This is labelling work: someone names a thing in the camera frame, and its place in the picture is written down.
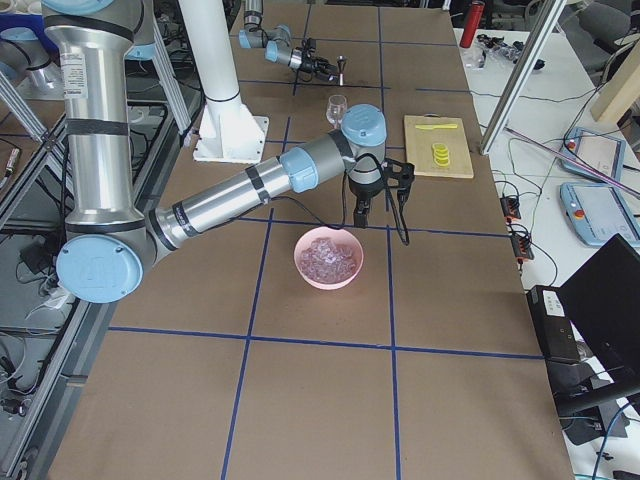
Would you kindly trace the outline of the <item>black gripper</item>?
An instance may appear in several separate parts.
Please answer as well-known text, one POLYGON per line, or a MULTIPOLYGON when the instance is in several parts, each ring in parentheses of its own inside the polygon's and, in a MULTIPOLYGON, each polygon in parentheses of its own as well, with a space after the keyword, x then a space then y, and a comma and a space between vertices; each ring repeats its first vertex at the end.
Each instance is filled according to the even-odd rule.
POLYGON ((303 73, 314 73, 314 78, 325 83, 334 83, 338 67, 331 64, 327 59, 321 57, 304 57, 301 60, 299 71, 303 73))
POLYGON ((371 200, 383 189, 384 182, 377 168, 362 171, 354 168, 348 173, 349 189, 356 198, 353 222, 357 228, 367 228, 371 209, 371 200))

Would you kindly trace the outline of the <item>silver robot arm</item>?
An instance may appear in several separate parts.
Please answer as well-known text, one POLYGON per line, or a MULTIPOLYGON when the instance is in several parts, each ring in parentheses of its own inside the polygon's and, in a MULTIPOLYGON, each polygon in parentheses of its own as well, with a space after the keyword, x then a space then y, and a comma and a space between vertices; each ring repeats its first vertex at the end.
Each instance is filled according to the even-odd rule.
POLYGON ((295 72, 305 73, 321 81, 343 84, 346 58, 339 56, 337 64, 317 55, 317 42, 309 37, 301 46, 292 46, 289 27, 279 24, 273 29, 264 29, 263 2, 249 0, 244 6, 244 28, 239 31, 238 40, 243 49, 263 49, 267 61, 284 65, 295 72))
POLYGON ((199 147, 208 161, 239 162, 232 178, 167 209, 134 204, 125 57, 152 30, 144 1, 46 1, 45 30, 57 45, 64 80, 74 207, 56 260, 61 285, 75 297, 111 303, 132 293, 145 273, 182 244, 264 206, 341 174, 369 185, 366 167, 382 160, 386 121, 376 107, 350 107, 341 125, 264 159, 268 128, 243 103, 223 5, 179 5, 206 98, 199 147))

